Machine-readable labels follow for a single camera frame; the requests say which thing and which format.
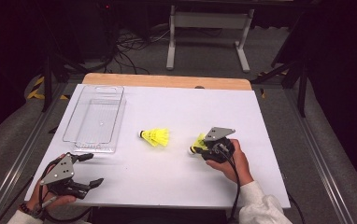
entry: hand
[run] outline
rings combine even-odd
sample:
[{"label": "hand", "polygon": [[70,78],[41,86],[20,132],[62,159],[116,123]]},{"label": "hand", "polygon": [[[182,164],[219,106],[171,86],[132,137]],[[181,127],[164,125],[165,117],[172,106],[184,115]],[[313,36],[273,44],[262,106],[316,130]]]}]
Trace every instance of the hand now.
[{"label": "hand", "polygon": [[[36,204],[39,203],[39,182],[41,181],[41,179],[38,180],[38,182],[36,183],[36,186],[34,187],[33,190],[33,194],[31,195],[31,198],[29,200],[29,202],[26,204],[26,206],[30,209],[30,210],[34,210],[34,207],[36,206]],[[43,198],[44,198],[44,202],[46,202],[47,200],[55,197],[56,195],[48,192],[48,188],[47,186],[43,186],[42,187],[42,193],[43,193]],[[51,204],[49,204],[47,206],[47,210],[50,211],[53,208],[55,208],[56,206],[59,205],[64,205],[67,203],[73,203],[77,198],[72,196],[72,195],[62,195],[62,196],[57,196],[57,199],[52,202]]]},{"label": "hand", "polygon": [[[249,184],[250,182],[253,181],[253,178],[250,174],[248,159],[246,158],[245,153],[242,152],[242,149],[240,148],[239,145],[239,141],[237,141],[236,139],[231,139],[231,142],[235,148],[235,152],[233,155],[234,159],[231,160],[235,161],[236,170],[239,175],[240,186]],[[236,183],[236,175],[229,161],[226,161],[224,163],[218,163],[215,161],[206,161],[206,164],[213,169],[223,172],[228,179]]]}]

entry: person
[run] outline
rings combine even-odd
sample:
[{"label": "person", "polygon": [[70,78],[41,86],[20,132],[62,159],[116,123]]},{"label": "person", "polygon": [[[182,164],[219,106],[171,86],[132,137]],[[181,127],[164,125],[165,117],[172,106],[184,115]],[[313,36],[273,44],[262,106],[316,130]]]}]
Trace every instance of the person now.
[{"label": "person", "polygon": [[[245,153],[243,153],[239,141],[231,139],[231,142],[235,147],[233,158],[240,181],[240,197],[244,203],[244,206],[239,211],[239,223],[292,223],[284,216],[283,209],[281,208],[278,199],[273,195],[265,195],[259,183],[251,176],[248,159],[246,158]],[[206,161],[206,164],[215,170],[221,171],[229,180],[236,182],[234,169],[228,161],[224,163]],[[35,190],[29,202],[25,204],[30,211],[33,210],[38,203],[38,188],[39,181],[36,184]],[[49,192],[45,196],[45,201],[51,199],[52,197],[54,197],[54,195]],[[56,206],[73,203],[75,200],[76,198],[71,195],[58,196],[57,199],[53,203],[49,204],[46,209],[50,211]],[[15,215],[11,218],[8,224],[39,224],[43,222],[41,219],[27,215],[21,207],[22,206],[20,206],[18,211],[16,211]]]}]

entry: plastic container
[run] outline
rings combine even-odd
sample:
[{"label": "plastic container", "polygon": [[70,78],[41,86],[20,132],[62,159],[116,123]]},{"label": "plastic container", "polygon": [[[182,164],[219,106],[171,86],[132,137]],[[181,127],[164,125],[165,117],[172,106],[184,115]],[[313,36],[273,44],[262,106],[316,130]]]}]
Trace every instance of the plastic container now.
[{"label": "plastic container", "polygon": [[85,86],[63,141],[74,143],[74,151],[115,152],[125,104],[124,87]]}]

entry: person's right hand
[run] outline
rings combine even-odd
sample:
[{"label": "person's right hand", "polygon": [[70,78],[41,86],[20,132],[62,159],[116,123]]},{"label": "person's right hand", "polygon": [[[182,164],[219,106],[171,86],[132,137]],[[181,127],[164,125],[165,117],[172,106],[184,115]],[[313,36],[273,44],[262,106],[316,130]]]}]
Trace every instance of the person's right hand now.
[{"label": "person's right hand", "polygon": [[[245,153],[242,152],[242,149],[240,148],[239,145],[239,141],[237,141],[237,139],[231,139],[231,142],[235,147],[233,158],[235,161],[237,173],[239,175],[240,186],[249,184],[250,182],[253,181],[253,178],[250,174],[248,159],[246,158]],[[206,161],[206,164],[212,167],[213,169],[223,172],[228,179],[236,183],[236,176],[235,176],[234,169],[232,168],[231,164],[228,161],[223,163],[218,163],[216,161],[209,160]]]}]

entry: yellow and black tape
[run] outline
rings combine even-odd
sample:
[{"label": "yellow and black tape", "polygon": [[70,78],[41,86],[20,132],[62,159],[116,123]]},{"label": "yellow and black tape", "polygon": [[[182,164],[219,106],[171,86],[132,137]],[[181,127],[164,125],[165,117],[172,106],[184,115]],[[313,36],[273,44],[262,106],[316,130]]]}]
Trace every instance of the yellow and black tape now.
[{"label": "yellow and black tape", "polygon": [[[45,99],[44,94],[37,93],[43,82],[44,82],[44,75],[41,75],[41,76],[39,76],[38,80],[36,81],[36,84],[34,84],[33,88],[31,89],[29,95],[27,96],[27,99],[32,99],[32,98],[36,98],[39,100]],[[69,99],[71,99],[71,95],[61,95],[60,99],[61,100],[69,100]]]}]

